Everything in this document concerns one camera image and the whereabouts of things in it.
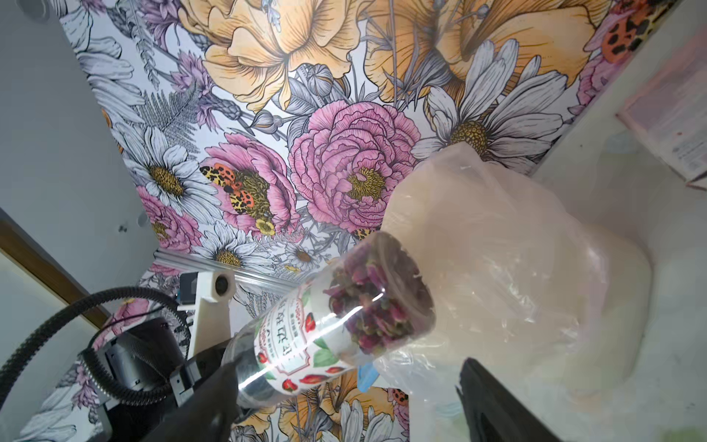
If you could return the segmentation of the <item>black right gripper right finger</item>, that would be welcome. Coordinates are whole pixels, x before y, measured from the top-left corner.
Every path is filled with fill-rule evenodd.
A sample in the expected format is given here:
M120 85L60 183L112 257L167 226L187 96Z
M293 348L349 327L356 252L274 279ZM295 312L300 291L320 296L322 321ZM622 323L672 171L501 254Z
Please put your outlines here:
M464 361L457 394L471 441L560 441L476 359Z

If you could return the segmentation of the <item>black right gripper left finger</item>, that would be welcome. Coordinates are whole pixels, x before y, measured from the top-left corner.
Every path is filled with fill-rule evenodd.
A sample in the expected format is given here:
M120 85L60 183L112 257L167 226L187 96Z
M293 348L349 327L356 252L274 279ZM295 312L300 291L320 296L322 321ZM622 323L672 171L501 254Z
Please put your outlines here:
M225 364L143 440L228 441L231 426L240 416L238 395L236 364Z

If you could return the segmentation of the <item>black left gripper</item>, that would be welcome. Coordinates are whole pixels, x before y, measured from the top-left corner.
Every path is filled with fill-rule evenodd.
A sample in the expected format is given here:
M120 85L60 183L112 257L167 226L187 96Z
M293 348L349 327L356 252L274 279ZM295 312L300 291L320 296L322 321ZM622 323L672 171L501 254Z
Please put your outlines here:
M194 355L175 369L169 386L177 408L196 403L219 407L232 394L232 369L222 360L228 341L216 344Z

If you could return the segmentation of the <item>tall jar with white lid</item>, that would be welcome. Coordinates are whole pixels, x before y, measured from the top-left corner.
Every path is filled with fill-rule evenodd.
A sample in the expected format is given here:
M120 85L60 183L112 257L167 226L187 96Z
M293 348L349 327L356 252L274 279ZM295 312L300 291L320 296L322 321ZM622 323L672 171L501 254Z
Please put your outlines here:
M261 409L430 333L434 301L401 243L377 232L282 297L228 343L237 403Z

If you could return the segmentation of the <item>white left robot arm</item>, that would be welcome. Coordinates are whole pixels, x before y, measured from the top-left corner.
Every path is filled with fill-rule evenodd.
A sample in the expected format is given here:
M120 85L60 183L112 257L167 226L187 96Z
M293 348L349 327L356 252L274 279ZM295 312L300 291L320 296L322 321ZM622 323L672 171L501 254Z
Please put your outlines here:
M146 320L79 355L101 394L95 441L227 441L235 421L238 380L223 363L227 342L180 351L163 317Z

